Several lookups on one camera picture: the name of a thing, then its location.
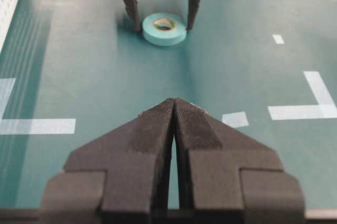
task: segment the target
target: light blue tape roll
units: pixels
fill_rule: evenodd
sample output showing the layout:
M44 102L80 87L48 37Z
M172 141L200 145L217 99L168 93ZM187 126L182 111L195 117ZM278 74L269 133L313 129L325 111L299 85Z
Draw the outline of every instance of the light blue tape roll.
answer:
M158 46L172 46L186 38L183 20L170 13L155 13L143 21L144 38Z

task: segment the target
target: tape core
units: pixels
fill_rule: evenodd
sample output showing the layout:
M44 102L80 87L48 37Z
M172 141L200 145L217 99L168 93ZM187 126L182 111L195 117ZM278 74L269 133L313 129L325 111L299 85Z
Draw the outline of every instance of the tape core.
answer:
M154 28L156 28L159 31L167 32L167 31L172 31L176 29L177 23L176 21L168 18L168 17L160 17L157 18L152 22L152 25Z

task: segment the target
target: teal floor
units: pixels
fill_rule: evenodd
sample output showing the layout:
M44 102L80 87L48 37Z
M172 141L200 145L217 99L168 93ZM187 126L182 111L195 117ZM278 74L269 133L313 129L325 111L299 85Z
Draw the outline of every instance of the teal floor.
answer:
M138 5L142 19L187 18L187 0ZM3 119L74 118L76 130L0 135L0 207L38 207L73 149L180 97L219 120L244 111L238 130L278 151L306 206L337 208L337 119L273 121L267 108L316 104L304 71L337 103L336 12L337 0L202 0L187 39L162 48L132 31L122 0L19 0L0 54L0 79L16 79Z

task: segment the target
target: white corner marking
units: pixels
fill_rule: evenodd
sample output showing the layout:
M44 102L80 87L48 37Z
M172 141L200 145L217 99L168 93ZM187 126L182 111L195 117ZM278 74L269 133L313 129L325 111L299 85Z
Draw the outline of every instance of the white corner marking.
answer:
M15 79L0 79L0 135L74 134L76 119L3 120Z
M272 120L335 119L337 107L319 72L305 71L305 78L317 100L317 105L268 106Z

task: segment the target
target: white tape stripe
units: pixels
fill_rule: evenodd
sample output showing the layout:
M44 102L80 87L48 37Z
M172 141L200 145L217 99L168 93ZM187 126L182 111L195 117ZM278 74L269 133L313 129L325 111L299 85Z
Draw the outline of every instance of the white tape stripe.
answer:
M276 44L278 44L278 45L284 44L283 37L280 34L273 34L273 38L274 38Z
M272 120L309 120L337 118L334 105L269 106Z
M335 119L334 104L319 72L304 72L318 105L269 106L272 120Z
M13 90L15 79L0 79L0 121L4 116L6 106Z
M73 134L75 119L2 120L0 135L5 134Z
M330 96L330 93L326 88L319 72L305 71L304 75L312 92L314 93L317 103L334 105L333 99Z
M245 112L224 114L222 115L222 122L233 128L240 128L249 125Z

